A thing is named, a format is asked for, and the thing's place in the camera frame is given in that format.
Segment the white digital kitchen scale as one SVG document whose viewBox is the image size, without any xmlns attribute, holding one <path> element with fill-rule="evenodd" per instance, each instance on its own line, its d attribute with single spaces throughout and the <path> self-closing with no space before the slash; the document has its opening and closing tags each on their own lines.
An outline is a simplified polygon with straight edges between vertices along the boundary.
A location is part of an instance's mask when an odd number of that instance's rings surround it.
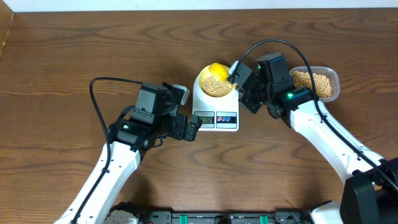
<svg viewBox="0 0 398 224">
<path fill-rule="evenodd" d="M 202 120 L 200 131 L 235 132 L 239 129 L 238 92 L 233 89 L 222 97 L 207 95 L 200 87 L 200 76 L 193 86 L 192 112 Z"/>
</svg>

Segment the pile of soybeans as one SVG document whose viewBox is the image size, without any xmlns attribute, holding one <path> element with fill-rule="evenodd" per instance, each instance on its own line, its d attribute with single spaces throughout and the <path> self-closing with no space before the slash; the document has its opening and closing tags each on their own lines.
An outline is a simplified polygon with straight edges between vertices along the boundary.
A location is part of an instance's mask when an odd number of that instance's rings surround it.
<svg viewBox="0 0 398 224">
<path fill-rule="evenodd" d="M 310 74 L 308 72 L 300 72 L 300 71 L 293 71 L 291 74 L 294 78 L 295 86 L 296 87 L 308 87 L 309 89 L 313 90 L 312 88 L 312 80 L 310 78 Z M 316 93 L 320 98 L 328 98 L 331 97 L 331 85 L 330 80 L 324 76 L 314 73 L 313 79 L 315 81 Z"/>
</svg>

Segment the clear plastic container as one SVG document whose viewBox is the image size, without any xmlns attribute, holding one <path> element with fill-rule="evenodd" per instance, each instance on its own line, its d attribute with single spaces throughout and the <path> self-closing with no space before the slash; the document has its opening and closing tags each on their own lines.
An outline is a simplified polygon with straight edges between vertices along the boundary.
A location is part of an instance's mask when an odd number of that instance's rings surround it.
<svg viewBox="0 0 398 224">
<path fill-rule="evenodd" d="M 324 103 L 335 100 L 340 94 L 340 82 L 337 73 L 329 67 L 310 67 L 315 80 L 317 96 Z M 289 72 L 296 87 L 308 87 L 313 90 L 307 67 L 295 67 Z"/>
</svg>

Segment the soybeans in yellow bowl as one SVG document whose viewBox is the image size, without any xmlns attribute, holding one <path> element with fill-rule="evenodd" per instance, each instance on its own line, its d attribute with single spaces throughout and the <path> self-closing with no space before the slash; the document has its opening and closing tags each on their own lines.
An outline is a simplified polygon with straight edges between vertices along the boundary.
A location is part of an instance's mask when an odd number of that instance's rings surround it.
<svg viewBox="0 0 398 224">
<path fill-rule="evenodd" d="M 212 97 L 225 96 L 233 89 L 228 82 L 223 82 L 211 75 L 203 80 L 201 88 L 207 95 Z"/>
</svg>

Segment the yellow measuring scoop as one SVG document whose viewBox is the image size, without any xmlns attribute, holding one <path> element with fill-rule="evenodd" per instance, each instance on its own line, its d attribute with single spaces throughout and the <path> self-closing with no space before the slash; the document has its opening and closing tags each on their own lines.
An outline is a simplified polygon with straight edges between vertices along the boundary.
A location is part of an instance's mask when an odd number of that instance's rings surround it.
<svg viewBox="0 0 398 224">
<path fill-rule="evenodd" d="M 229 77 L 229 67 L 220 63 L 212 63 L 208 69 L 211 75 L 214 76 L 217 80 L 229 86 L 232 86 L 232 84 L 227 81 L 227 78 Z"/>
</svg>

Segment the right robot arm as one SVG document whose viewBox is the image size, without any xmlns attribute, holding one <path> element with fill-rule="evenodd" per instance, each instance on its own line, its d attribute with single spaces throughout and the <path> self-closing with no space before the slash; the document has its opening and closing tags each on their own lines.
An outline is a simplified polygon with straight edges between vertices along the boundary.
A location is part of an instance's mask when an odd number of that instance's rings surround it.
<svg viewBox="0 0 398 224">
<path fill-rule="evenodd" d="M 269 114 L 310 141 L 341 179 L 340 202 L 327 202 L 307 213 L 311 223 L 397 223 L 397 159 L 386 160 L 359 142 L 328 112 L 308 87 L 296 87 L 285 57 L 258 58 L 252 71 L 240 61 L 228 81 L 252 113 L 262 105 Z"/>
</svg>

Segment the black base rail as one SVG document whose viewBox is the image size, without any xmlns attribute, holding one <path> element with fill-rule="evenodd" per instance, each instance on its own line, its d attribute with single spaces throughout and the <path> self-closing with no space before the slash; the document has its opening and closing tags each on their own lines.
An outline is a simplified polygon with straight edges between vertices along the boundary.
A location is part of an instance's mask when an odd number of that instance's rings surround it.
<svg viewBox="0 0 398 224">
<path fill-rule="evenodd" d="M 171 208 L 142 207 L 132 202 L 121 202 L 111 208 L 104 222 L 108 224 L 311 224 L 312 220 L 300 210 L 181 212 Z"/>
</svg>

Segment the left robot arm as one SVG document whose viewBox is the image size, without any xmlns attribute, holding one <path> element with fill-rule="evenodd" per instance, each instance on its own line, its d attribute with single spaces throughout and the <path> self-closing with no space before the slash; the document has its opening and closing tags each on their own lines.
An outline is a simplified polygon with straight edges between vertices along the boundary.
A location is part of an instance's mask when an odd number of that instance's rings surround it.
<svg viewBox="0 0 398 224">
<path fill-rule="evenodd" d="M 157 140 L 194 141 L 201 119 L 178 113 L 188 96 L 181 85 L 143 83 L 137 103 L 105 129 L 106 143 L 97 164 L 58 223 L 104 223 L 122 186 L 146 152 L 158 147 Z"/>
</svg>

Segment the pale yellow bowl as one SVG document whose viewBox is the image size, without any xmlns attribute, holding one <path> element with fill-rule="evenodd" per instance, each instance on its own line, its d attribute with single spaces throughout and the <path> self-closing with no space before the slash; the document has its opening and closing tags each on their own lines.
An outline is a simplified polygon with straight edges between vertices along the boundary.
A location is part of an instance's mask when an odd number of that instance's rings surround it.
<svg viewBox="0 0 398 224">
<path fill-rule="evenodd" d="M 204 80 L 207 76 L 210 76 L 210 75 L 211 75 L 211 73 L 210 73 L 210 71 L 209 71 L 209 69 L 208 69 L 209 66 L 205 67 L 205 68 L 200 72 L 200 74 L 199 74 L 198 82 L 199 82 L 200 88 L 201 88 L 201 86 L 202 86 L 203 80 Z"/>
</svg>

